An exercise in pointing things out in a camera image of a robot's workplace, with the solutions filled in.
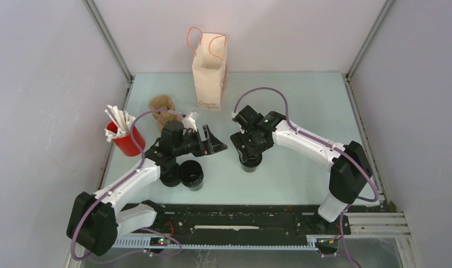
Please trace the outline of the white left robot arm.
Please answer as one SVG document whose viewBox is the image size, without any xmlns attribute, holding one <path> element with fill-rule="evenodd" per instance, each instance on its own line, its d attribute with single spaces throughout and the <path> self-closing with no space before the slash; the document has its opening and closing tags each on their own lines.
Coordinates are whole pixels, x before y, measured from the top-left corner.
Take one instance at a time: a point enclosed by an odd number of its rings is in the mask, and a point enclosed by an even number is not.
<svg viewBox="0 0 452 268">
<path fill-rule="evenodd" d="M 80 193 L 74 201 L 66 229 L 71 247 L 80 244 L 90 253 L 102 256 L 119 236 L 144 227 L 155 233 L 163 230 L 165 217 L 154 207 L 144 203 L 131 209 L 124 207 L 157 180 L 178 181 L 177 157 L 188 154 L 202 157 L 227 149 L 208 125 L 204 125 L 203 130 L 205 140 L 197 130 L 186 128 L 180 121 L 167 122 L 160 137 L 123 177 L 93 194 Z"/>
</svg>

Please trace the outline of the black takeout cup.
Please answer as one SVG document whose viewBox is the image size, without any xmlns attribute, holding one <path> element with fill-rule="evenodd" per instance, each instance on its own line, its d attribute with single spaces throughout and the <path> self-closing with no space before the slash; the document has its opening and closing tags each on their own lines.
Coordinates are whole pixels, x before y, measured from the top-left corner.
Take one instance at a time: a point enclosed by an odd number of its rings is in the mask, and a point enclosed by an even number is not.
<svg viewBox="0 0 452 268">
<path fill-rule="evenodd" d="M 252 173 L 258 168 L 258 166 L 261 164 L 261 162 L 262 162 L 262 157 L 261 157 L 261 155 L 259 155 L 259 157 L 250 158 L 250 159 L 242 162 L 241 167 L 242 167 L 243 171 L 245 171 L 247 173 Z"/>
</svg>

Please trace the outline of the white paper bag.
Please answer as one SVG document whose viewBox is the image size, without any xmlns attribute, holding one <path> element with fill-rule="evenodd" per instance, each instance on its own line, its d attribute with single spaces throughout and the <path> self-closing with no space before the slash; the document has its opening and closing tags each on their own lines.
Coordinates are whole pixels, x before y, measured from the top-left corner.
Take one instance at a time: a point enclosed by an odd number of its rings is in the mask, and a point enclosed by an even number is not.
<svg viewBox="0 0 452 268">
<path fill-rule="evenodd" d="M 194 48 L 189 42 L 192 30 L 200 33 Z M 190 27 L 187 46 L 194 52 L 192 73 L 200 109 L 220 111 L 229 80 L 228 37 L 224 34 L 206 33 L 198 27 Z"/>
</svg>

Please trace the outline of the brown pulp cup carrier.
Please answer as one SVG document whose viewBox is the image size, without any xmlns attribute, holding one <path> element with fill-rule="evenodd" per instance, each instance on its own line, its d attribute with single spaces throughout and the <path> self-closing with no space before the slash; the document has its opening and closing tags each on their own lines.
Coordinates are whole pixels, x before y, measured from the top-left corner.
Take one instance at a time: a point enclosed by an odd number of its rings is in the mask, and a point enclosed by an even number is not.
<svg viewBox="0 0 452 268">
<path fill-rule="evenodd" d="M 158 110 L 157 112 L 153 112 L 152 115 L 156 120 L 156 125 L 160 132 L 167 122 L 181 121 L 183 119 L 183 116 L 180 114 L 165 112 L 165 110 L 176 110 L 173 100 L 168 95 L 159 95 L 151 99 L 149 102 L 149 108 L 151 111 Z"/>
</svg>

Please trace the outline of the black cup stack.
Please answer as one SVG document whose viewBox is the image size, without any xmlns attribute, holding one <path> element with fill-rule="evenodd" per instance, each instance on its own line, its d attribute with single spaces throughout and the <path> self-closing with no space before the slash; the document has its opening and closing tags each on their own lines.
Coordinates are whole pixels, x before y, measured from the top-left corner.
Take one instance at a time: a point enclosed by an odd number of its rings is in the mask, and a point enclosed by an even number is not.
<svg viewBox="0 0 452 268">
<path fill-rule="evenodd" d="M 204 173 L 202 166 L 195 160 L 187 160 L 180 164 L 179 178 L 184 186 L 196 192 L 202 188 Z"/>
</svg>

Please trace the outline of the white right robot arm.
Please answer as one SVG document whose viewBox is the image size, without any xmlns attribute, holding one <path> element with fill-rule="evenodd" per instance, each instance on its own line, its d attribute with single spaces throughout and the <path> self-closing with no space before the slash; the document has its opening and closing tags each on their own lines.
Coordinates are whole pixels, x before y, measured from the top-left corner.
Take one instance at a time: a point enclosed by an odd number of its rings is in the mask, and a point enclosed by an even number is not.
<svg viewBox="0 0 452 268">
<path fill-rule="evenodd" d="M 278 112 L 263 116 L 245 106 L 232 114 L 240 130 L 230 139 L 239 154 L 243 170 L 253 172 L 263 159 L 263 152 L 274 145 L 287 147 L 322 164 L 330 174 L 329 193 L 314 217 L 314 227 L 320 233 L 329 233 L 345 208 L 353 204 L 367 184 L 373 171 L 364 148 L 358 142 L 342 144 L 326 140 L 303 130 Z"/>
</svg>

